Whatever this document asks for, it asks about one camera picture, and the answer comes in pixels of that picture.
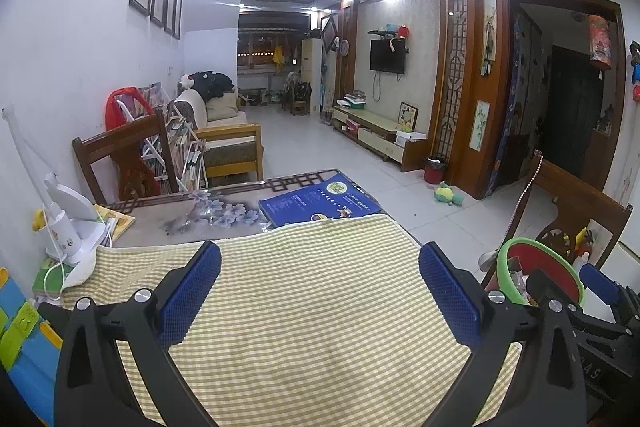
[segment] tile floor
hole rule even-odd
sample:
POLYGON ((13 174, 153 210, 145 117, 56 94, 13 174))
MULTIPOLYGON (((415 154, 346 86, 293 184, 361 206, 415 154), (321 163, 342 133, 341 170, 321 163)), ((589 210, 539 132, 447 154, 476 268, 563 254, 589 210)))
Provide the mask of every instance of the tile floor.
MULTIPOLYGON (((275 105, 245 111, 262 126, 265 177, 340 169, 418 241, 436 241, 455 266, 476 277, 478 257, 500 245, 524 188, 519 182, 482 201, 463 193, 462 207, 448 206, 434 200, 422 171, 400 172, 398 164, 384 163, 318 117, 292 116, 275 105)), ((535 238, 555 215, 549 194, 534 186, 518 234, 535 238)))

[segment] stuffed toy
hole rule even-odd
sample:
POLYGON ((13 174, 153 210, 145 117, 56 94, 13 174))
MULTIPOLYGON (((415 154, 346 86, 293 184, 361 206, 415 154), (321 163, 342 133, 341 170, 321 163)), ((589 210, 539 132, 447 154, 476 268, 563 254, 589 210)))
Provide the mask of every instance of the stuffed toy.
POLYGON ((445 182, 442 182, 440 186, 433 191, 433 197, 440 203, 449 203, 449 206, 453 204, 462 206, 462 202, 465 199, 460 194, 454 194, 451 187, 445 182))

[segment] yellow cloth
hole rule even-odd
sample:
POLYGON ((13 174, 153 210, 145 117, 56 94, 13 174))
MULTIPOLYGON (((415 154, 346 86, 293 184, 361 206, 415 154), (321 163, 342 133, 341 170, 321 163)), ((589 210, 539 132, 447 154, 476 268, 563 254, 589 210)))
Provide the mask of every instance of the yellow cloth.
POLYGON ((284 66, 284 54, 282 53, 282 46, 276 46, 273 51, 273 62, 276 63, 276 71, 280 73, 284 66))
MULTIPOLYGON (((422 281, 419 245, 388 216, 217 244, 218 281, 170 354, 221 427, 417 427, 469 355, 422 281)), ((100 248, 93 275, 64 294, 65 306, 153 288, 199 246, 100 248)), ((161 422, 129 347, 118 346, 142 410, 161 422)), ((511 346, 478 421, 497 412, 518 348, 511 346)))

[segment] bookshelf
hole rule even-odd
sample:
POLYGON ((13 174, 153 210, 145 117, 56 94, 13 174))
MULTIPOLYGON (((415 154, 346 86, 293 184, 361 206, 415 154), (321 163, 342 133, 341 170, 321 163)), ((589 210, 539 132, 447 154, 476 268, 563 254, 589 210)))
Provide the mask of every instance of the bookshelf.
MULTIPOLYGON (((191 124, 181 115, 180 111, 175 107, 174 101, 159 86, 159 83, 140 88, 139 91, 152 108, 162 108, 166 134, 180 191, 191 192, 199 188, 209 188, 204 166, 206 142, 196 137, 191 124)), ((141 107, 136 107, 136 105, 140 105, 137 101, 132 103, 131 100, 116 99, 116 102, 127 121, 133 121, 145 114, 144 110, 140 111, 141 107)), ((171 189, 160 148, 158 136, 145 139, 142 142, 141 156, 146 166, 154 173, 156 181, 160 182, 162 194, 170 194, 171 189)))

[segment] doorway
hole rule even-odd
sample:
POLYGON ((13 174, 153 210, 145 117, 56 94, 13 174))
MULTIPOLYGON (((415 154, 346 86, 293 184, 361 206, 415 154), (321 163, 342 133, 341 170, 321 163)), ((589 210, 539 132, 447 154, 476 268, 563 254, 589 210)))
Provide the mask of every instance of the doorway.
POLYGON ((534 150, 603 190, 625 90, 620 6, 606 0, 508 0, 503 134, 486 195, 527 175, 534 150), (588 15, 609 24, 611 69, 591 65, 588 15))

